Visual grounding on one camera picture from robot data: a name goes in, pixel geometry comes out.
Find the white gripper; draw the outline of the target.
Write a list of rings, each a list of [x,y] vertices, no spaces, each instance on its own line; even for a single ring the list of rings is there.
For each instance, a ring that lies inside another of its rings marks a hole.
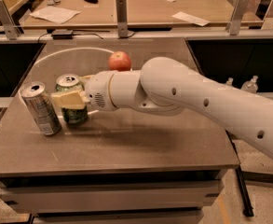
[[[80,90],[58,91],[51,94],[52,102],[67,109],[83,109],[90,103],[92,107],[101,111],[114,111],[115,105],[110,94],[110,83],[115,71],[102,71],[96,75],[80,77],[85,85],[85,93]]]

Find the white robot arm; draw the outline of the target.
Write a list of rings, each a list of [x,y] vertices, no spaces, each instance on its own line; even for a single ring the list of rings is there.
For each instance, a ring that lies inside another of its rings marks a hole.
[[[167,57],[147,61],[139,70],[102,71],[83,88],[51,94],[60,108],[131,108],[175,115],[188,108],[211,119],[273,160],[273,100],[204,77]]]

